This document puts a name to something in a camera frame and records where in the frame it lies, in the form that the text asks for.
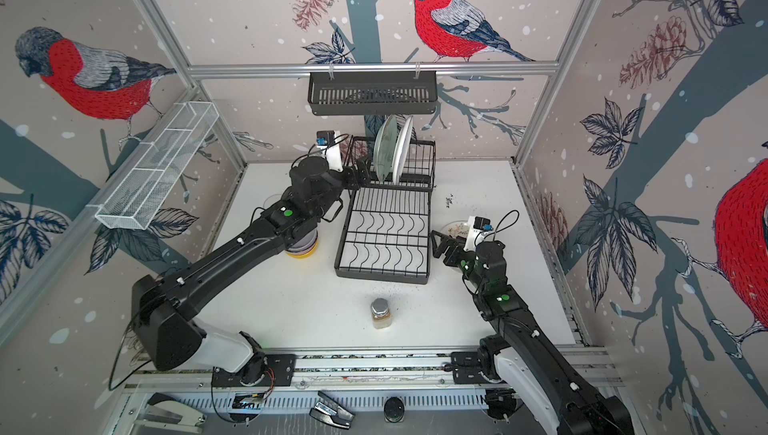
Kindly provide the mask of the pale green plate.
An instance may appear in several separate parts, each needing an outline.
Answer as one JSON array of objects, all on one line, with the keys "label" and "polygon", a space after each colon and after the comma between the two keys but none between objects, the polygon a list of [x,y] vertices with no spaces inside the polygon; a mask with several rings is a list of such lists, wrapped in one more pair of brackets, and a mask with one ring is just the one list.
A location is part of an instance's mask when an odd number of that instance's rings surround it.
[{"label": "pale green plate", "polygon": [[398,138],[396,116],[386,119],[380,128],[374,144],[373,167],[379,182],[383,183],[392,171],[395,146]]}]

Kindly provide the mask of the white plate blue rim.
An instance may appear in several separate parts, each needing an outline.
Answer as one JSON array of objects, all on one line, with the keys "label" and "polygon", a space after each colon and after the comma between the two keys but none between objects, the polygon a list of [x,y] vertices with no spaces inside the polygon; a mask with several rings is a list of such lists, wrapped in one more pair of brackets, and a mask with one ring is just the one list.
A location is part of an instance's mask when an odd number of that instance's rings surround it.
[{"label": "white plate blue rim", "polygon": [[399,131],[394,159],[392,165],[392,183],[398,185],[407,160],[410,142],[412,139],[413,118],[406,117],[402,128]]}]

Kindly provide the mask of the lilac bowl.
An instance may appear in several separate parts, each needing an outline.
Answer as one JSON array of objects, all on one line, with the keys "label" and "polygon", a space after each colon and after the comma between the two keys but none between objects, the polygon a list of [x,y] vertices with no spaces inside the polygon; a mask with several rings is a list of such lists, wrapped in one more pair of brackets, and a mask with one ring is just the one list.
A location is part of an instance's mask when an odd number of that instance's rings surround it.
[{"label": "lilac bowl", "polygon": [[318,232],[316,230],[311,231],[306,236],[298,240],[296,243],[286,248],[286,251],[300,252],[314,246],[318,239]]}]

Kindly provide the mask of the yellow bowl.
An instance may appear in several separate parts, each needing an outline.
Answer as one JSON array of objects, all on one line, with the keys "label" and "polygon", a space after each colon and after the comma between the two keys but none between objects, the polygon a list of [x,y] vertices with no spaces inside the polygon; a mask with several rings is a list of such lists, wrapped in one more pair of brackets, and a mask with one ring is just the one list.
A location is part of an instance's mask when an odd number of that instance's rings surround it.
[{"label": "yellow bowl", "polygon": [[308,248],[306,250],[300,251],[300,252],[286,251],[286,254],[288,256],[294,258],[294,259],[304,259],[304,258],[307,258],[307,257],[311,256],[313,253],[315,253],[317,248],[318,248],[318,246],[314,245],[314,246],[312,246],[312,247],[310,247],[310,248]]}]

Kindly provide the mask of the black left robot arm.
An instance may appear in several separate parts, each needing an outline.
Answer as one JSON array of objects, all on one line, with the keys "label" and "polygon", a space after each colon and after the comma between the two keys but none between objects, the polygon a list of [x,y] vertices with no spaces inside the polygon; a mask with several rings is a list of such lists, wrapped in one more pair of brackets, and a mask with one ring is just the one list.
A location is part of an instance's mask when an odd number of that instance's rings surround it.
[{"label": "black left robot arm", "polygon": [[159,371],[214,367],[252,386],[266,370],[266,355],[247,333],[231,334],[197,321],[218,294],[251,269],[282,252],[304,254],[315,247],[317,227],[332,222],[330,209],[345,190],[369,184],[369,164],[358,161],[331,169],[307,156],[289,171],[291,185],[281,198],[229,242],[163,279],[145,276],[132,287],[129,328]]}]

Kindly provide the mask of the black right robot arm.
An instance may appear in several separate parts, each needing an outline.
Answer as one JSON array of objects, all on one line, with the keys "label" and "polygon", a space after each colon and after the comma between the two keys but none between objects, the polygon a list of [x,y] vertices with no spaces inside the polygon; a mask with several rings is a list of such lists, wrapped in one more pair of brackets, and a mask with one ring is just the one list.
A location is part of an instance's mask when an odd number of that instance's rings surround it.
[{"label": "black right robot arm", "polygon": [[433,230],[433,256],[461,271],[481,318],[495,334],[479,342],[481,373],[508,384],[548,434],[632,434],[629,410],[605,397],[577,372],[545,335],[521,295],[509,284],[505,245],[484,240],[465,250],[466,240]]}]

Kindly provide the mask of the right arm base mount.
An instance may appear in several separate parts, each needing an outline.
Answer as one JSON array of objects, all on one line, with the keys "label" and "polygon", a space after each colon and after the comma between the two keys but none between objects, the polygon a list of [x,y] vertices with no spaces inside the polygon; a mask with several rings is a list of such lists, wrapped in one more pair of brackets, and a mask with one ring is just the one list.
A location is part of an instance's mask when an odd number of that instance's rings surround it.
[{"label": "right arm base mount", "polygon": [[456,385],[502,384],[503,380],[491,369],[484,369],[476,351],[458,351],[450,354],[450,360],[443,366],[450,372]]}]

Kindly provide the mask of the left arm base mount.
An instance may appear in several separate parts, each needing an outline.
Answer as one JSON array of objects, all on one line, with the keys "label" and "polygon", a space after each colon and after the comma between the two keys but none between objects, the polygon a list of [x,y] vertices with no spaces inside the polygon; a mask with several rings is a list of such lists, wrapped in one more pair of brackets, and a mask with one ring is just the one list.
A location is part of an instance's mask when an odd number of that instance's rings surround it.
[{"label": "left arm base mount", "polygon": [[295,354],[258,354],[238,372],[215,367],[213,388],[288,387],[297,361]]}]

